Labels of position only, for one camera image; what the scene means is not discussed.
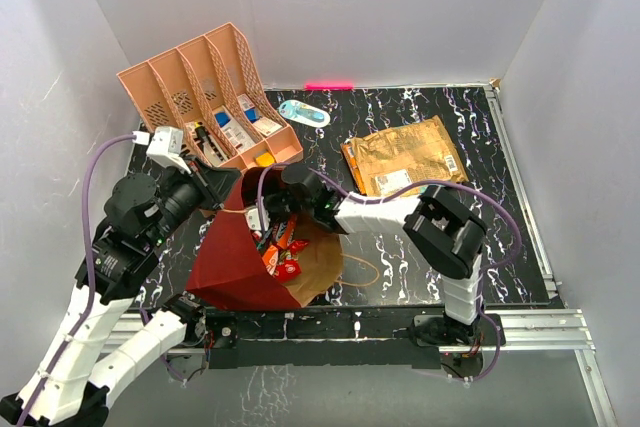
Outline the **orange wafer snack packet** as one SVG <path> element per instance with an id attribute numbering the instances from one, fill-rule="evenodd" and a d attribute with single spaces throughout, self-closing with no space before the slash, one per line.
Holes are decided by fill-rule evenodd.
<path id="1" fill-rule="evenodd" d="M 357 191 L 362 195 L 366 195 L 367 194 L 366 186 L 363 181 L 362 175 L 360 173 L 360 169 L 358 167 L 355 153 L 350 140 L 344 142 L 341 145 L 341 151 L 343 153 L 343 156 L 345 158 L 345 161 L 347 163 L 347 167 L 351 173 L 351 176 L 354 180 Z"/>

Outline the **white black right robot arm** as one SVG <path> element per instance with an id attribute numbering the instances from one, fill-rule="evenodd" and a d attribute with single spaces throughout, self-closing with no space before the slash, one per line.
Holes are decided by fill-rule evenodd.
<path id="1" fill-rule="evenodd" d="M 366 197 L 331 185 L 302 163 L 274 164 L 258 177 L 256 206 L 262 231 L 268 220 L 303 214 L 332 234 L 384 233 L 412 243 L 442 277 L 447 335 L 466 344 L 480 334 L 487 227 L 442 181 L 429 181 L 417 196 Z"/>

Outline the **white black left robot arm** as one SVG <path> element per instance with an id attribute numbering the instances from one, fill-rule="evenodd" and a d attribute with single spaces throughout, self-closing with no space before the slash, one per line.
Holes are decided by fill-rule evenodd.
<path id="1" fill-rule="evenodd" d="M 221 209 L 240 177 L 235 168 L 190 158 L 184 169 L 166 168 L 159 180 L 133 173 L 115 184 L 58 332 L 29 382 L 2 398 L 2 418 L 14 426 L 101 426 L 157 358 L 204 339 L 201 308 L 177 295 L 113 352 L 101 354 L 158 266 L 160 247 L 196 211 Z"/>

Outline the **gold foil snack bag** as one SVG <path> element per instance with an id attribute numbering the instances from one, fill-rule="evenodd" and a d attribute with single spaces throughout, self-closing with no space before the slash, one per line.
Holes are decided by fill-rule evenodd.
<path id="1" fill-rule="evenodd" d="M 365 196 L 386 197 L 423 180 L 468 180 L 438 116 L 349 140 L 366 186 Z"/>

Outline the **red brown paper bag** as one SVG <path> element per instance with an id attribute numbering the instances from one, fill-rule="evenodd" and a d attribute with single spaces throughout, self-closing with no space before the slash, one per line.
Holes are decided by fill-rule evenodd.
<path id="1" fill-rule="evenodd" d="M 273 276 L 281 250 L 267 245 L 267 231 L 262 236 L 251 232 L 245 219 L 246 210 L 256 206 L 258 177 L 264 168 L 251 168 L 241 175 L 215 215 L 187 281 L 189 293 L 220 310 L 303 308 L 340 282 L 349 257 L 342 250 L 340 234 L 329 233 L 298 214 L 293 240 L 310 241 L 298 257 L 301 274 L 285 283 Z"/>

